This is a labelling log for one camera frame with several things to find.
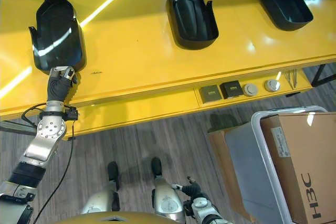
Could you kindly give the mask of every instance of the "brown cardboard box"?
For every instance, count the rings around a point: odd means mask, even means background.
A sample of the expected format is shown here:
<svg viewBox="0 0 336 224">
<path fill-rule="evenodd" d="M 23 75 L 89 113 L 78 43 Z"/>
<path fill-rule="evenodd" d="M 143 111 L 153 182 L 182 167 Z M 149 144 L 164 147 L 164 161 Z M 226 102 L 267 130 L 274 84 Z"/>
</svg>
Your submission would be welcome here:
<svg viewBox="0 0 336 224">
<path fill-rule="evenodd" d="M 336 113 L 260 121 L 292 220 L 336 223 Z"/>
<path fill-rule="evenodd" d="M 232 163 L 230 152 L 225 143 L 225 131 L 216 131 L 210 133 L 209 143 L 213 150 L 219 170 L 222 174 L 232 210 L 241 214 L 247 220 L 255 222 L 256 219 L 245 210 L 243 205 L 243 198 L 239 189 L 235 169 Z"/>
</svg>

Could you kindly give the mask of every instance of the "black plastic tray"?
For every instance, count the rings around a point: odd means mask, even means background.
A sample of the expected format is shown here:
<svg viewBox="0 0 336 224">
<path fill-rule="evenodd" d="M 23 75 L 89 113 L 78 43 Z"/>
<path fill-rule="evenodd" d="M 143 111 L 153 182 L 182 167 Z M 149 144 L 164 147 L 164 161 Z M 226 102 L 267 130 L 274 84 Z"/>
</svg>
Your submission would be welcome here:
<svg viewBox="0 0 336 224">
<path fill-rule="evenodd" d="M 218 37 L 212 1 L 169 0 L 172 31 L 180 46 L 201 49 Z"/>
<path fill-rule="evenodd" d="M 261 0 L 276 26 L 293 31 L 313 20 L 304 0 Z"/>
<path fill-rule="evenodd" d="M 45 72 L 57 66 L 76 71 L 86 63 L 82 31 L 67 0 L 45 0 L 36 12 L 37 29 L 30 26 L 35 66 Z"/>
</svg>

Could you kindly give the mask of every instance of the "black cable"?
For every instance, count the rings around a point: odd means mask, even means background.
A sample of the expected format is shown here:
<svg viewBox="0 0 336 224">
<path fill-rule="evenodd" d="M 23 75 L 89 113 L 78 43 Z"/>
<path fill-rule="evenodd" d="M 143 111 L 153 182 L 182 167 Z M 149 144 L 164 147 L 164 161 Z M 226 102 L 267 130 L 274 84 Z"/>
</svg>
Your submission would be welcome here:
<svg viewBox="0 0 336 224">
<path fill-rule="evenodd" d="M 30 110 L 35 110 L 35 109 L 36 109 L 36 110 L 41 110 L 41 109 L 39 109 L 38 107 L 39 107 L 39 106 L 42 106 L 42 105 L 46 105 L 46 103 L 40 103 L 40 104 L 35 105 L 35 106 L 29 108 L 28 110 L 26 110 L 25 112 L 22 113 L 22 115 L 21 115 L 21 119 L 22 119 L 23 121 L 29 123 L 29 124 L 30 124 L 31 126 L 33 126 L 34 128 L 37 128 L 37 125 L 36 125 L 35 123 L 33 123 L 31 120 L 29 120 L 29 119 L 26 117 L 26 114 L 27 114 L 27 112 L 29 112 Z"/>
<path fill-rule="evenodd" d="M 38 215 L 36 216 L 36 219 L 34 220 L 33 224 L 36 224 L 38 218 L 40 217 L 40 215 L 42 214 L 43 210 L 48 205 L 49 201 L 51 200 L 51 198 L 53 197 L 53 195 L 55 194 L 55 192 L 57 191 L 57 189 L 59 188 L 59 186 L 62 184 L 62 182 L 63 182 L 63 180 L 65 178 L 65 175 L 67 174 L 68 168 L 70 166 L 71 157 L 72 157 L 72 151 L 74 150 L 73 149 L 73 142 L 75 140 L 74 127 L 73 127 L 74 124 L 75 124 L 75 122 L 72 124 L 72 138 L 71 138 L 72 143 L 71 143 L 71 151 L 70 151 L 70 156 L 69 156 L 69 161 L 68 161 L 67 167 L 65 168 L 63 176 L 62 176 L 61 180 L 59 181 L 58 185 L 56 186 L 55 190 L 52 192 L 52 194 L 49 196 L 49 198 L 47 199 L 47 201 L 44 203 L 44 205 L 41 208 L 41 210 L 38 212 Z"/>
</svg>

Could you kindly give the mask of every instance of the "gray floor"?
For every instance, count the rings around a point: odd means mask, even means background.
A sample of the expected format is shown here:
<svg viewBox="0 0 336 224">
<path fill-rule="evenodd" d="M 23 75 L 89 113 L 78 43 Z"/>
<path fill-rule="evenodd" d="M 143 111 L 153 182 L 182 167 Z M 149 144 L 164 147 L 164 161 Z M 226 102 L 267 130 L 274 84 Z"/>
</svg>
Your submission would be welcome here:
<svg viewBox="0 0 336 224">
<path fill-rule="evenodd" d="M 306 69 L 307 76 L 312 79 L 316 70 Z M 328 65 L 323 76 L 335 72 L 336 65 Z M 313 104 L 336 111 L 336 82 L 290 98 L 266 99 L 80 136 L 75 141 L 69 172 L 38 223 L 51 223 L 78 214 L 89 196 L 107 182 L 106 165 L 112 160 L 120 167 L 122 210 L 152 212 L 150 159 L 153 156 L 161 158 L 168 181 L 183 184 L 187 175 L 193 176 L 225 218 L 234 223 L 249 223 L 229 208 L 227 193 L 206 144 L 207 131 L 247 122 L 256 111 Z M 5 180 L 32 137 L 12 133 L 0 133 L 0 137 L 0 180 Z M 40 183 L 33 204 L 34 216 L 56 187 L 69 152 L 70 142 L 62 142 Z"/>
</svg>

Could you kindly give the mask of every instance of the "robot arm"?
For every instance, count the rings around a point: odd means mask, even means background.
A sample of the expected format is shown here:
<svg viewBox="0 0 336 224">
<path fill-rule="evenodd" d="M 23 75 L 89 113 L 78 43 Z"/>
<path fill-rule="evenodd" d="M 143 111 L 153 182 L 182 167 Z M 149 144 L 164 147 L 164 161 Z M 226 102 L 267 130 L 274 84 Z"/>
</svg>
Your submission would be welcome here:
<svg viewBox="0 0 336 224">
<path fill-rule="evenodd" d="M 184 202 L 186 215 L 195 218 L 198 224 L 232 224 L 221 217 L 209 197 L 201 191 L 199 184 L 191 177 L 188 180 L 188 186 L 172 185 L 175 190 L 180 190 L 191 198 Z"/>
<path fill-rule="evenodd" d="M 26 224 L 33 214 L 28 204 L 37 193 L 37 186 L 58 143 L 66 134 L 65 120 L 76 120 L 77 110 L 65 112 L 64 100 L 76 83 L 72 67 L 52 68 L 48 80 L 46 110 L 40 114 L 37 133 L 19 160 L 8 181 L 0 185 L 0 224 Z"/>
</svg>

